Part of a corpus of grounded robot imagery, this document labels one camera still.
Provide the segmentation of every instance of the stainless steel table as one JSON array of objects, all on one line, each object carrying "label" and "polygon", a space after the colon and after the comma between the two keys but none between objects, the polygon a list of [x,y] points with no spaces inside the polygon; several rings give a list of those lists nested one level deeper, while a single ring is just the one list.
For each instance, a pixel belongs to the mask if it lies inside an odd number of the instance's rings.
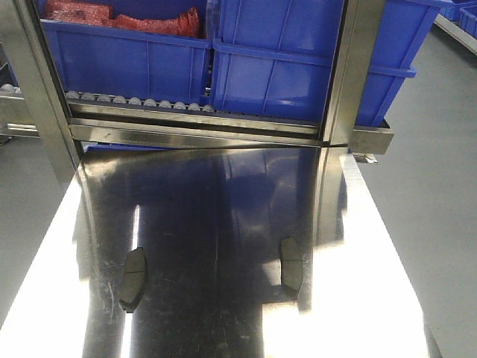
[{"label": "stainless steel table", "polygon": [[[299,274],[285,270],[287,240]],[[138,246],[148,279],[126,313],[118,292]],[[353,156],[249,148],[87,153],[0,356],[440,354]]]}]

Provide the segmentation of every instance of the blue bin rim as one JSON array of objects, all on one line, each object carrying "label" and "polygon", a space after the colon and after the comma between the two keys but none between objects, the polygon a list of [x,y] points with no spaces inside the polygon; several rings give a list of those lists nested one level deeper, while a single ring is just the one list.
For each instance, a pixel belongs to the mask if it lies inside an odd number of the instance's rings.
[{"label": "blue bin rim", "polygon": [[416,74],[417,74],[417,70],[413,66],[410,66],[409,69],[397,69],[394,67],[371,65],[369,72],[375,73],[377,75],[387,75],[387,76],[404,77],[404,78],[414,78],[416,77]]},{"label": "blue bin rim", "polygon": [[264,48],[254,48],[242,45],[231,45],[225,43],[219,37],[213,38],[214,49],[226,54],[241,54],[249,57],[267,58],[269,60],[281,60],[288,62],[306,63],[317,66],[331,66],[332,59],[313,56],[311,54],[293,54],[291,52],[267,50]]},{"label": "blue bin rim", "polygon": [[[331,67],[332,58],[325,58],[319,56],[313,56],[310,54],[292,54],[284,51],[266,50],[263,48],[252,48],[242,45],[231,45],[224,43],[220,38],[214,37],[213,39],[214,49],[219,53],[225,54],[238,54],[241,56],[266,58],[269,60],[281,60],[323,67]],[[416,77],[416,69],[411,66],[410,69],[399,69],[392,67],[383,67],[371,65],[369,72],[376,73],[378,75],[390,75],[395,77],[414,78]]]},{"label": "blue bin rim", "polygon": [[407,2],[415,2],[417,4],[429,5],[434,7],[451,7],[454,3],[452,0],[405,0]]},{"label": "blue bin rim", "polygon": [[166,45],[184,45],[195,48],[211,48],[211,41],[208,39],[195,39],[193,37],[182,37],[174,35],[150,34],[123,28],[108,28],[104,26],[75,24],[72,22],[61,22],[56,20],[41,19],[45,30],[72,32],[76,34],[90,34],[106,37],[117,37],[128,40],[140,40],[150,43],[163,43]]},{"label": "blue bin rim", "polygon": [[473,7],[476,7],[477,8],[477,5],[472,5],[472,6],[467,6],[467,7],[461,7],[459,9],[459,11],[461,11],[462,13],[465,13],[466,16],[470,17],[470,18],[473,18],[473,19],[477,19],[477,14],[473,14],[473,13],[470,13],[468,10],[469,9],[472,9]]}]

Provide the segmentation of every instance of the gray floor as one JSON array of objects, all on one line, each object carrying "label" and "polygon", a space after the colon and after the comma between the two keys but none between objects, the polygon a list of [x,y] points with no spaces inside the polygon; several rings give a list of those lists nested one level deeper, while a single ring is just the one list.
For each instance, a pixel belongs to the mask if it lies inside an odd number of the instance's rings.
[{"label": "gray floor", "polygon": [[396,136],[361,166],[444,357],[477,357],[477,57],[427,37],[388,121]]},{"label": "gray floor", "polygon": [[[361,170],[443,356],[475,358],[477,57],[434,30],[414,65],[388,154]],[[40,141],[0,147],[0,322],[60,199]]]}]

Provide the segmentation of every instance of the scratch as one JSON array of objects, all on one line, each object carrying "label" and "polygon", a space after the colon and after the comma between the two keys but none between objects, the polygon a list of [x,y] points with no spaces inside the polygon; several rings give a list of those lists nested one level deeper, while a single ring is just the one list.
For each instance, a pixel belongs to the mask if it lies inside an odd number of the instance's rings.
[{"label": "scratch", "polygon": [[111,318],[110,318],[110,323],[113,323],[113,314],[114,314],[114,294],[113,294],[113,288],[111,287],[111,282],[108,281],[107,283],[108,289],[110,289],[110,294],[111,294]]},{"label": "scratch", "polygon": [[167,281],[167,282],[171,282],[171,283],[175,283],[175,284],[177,285],[177,282],[176,282],[176,281],[168,280],[167,278],[160,278],[159,280],[161,280],[161,281]]}]

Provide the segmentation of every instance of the metal shelf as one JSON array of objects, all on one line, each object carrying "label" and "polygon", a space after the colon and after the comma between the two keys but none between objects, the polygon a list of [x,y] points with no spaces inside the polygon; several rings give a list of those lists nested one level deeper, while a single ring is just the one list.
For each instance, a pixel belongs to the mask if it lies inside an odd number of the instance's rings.
[{"label": "metal shelf", "polygon": [[16,70],[24,96],[0,96],[0,135],[39,134],[59,181],[65,185],[83,156],[81,141],[172,148],[353,144],[354,151],[363,152],[360,143],[369,144],[383,135],[372,152],[384,154],[392,131],[354,129],[384,6],[385,0],[347,0],[329,98],[318,128],[282,119],[246,120],[223,113],[73,104],[64,96],[34,3],[0,1],[2,47]]},{"label": "metal shelf", "polygon": [[470,36],[467,32],[459,28],[454,22],[449,21],[442,15],[437,15],[434,23],[454,37],[462,45],[467,47],[473,54],[477,55],[477,39]]}]

